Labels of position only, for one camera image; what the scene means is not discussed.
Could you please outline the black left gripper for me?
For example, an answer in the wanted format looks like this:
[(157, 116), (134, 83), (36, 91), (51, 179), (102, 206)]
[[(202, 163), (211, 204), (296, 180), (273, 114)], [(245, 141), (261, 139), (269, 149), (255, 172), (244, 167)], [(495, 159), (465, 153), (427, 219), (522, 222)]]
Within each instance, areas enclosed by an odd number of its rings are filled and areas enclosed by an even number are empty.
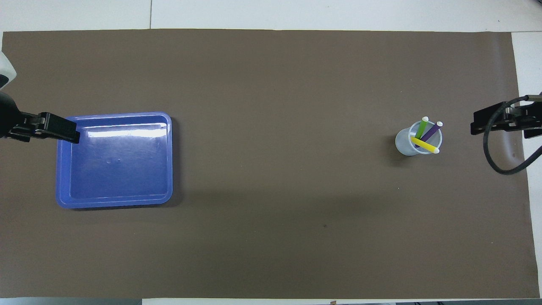
[(14, 99), (6, 93), (0, 93), (0, 136), (18, 141), (29, 142), (31, 138), (42, 139), (35, 134), (35, 120), (39, 119), (39, 134), (45, 138), (79, 144), (80, 132), (74, 121), (49, 112), (30, 114), (21, 112)]

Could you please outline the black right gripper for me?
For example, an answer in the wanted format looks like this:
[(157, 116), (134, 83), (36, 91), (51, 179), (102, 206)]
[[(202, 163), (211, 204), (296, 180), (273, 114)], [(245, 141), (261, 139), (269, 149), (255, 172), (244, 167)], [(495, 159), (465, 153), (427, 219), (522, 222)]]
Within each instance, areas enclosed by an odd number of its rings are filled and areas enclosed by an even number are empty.
[[(542, 134), (542, 102), (540, 99), (527, 99), (528, 105), (509, 106), (506, 114), (501, 111), (494, 120), (492, 131), (522, 131), (525, 139), (539, 137)], [(484, 132), (491, 116), (499, 110), (505, 102), (483, 108), (473, 113), (473, 122), (470, 124), (470, 134), (478, 135)]]

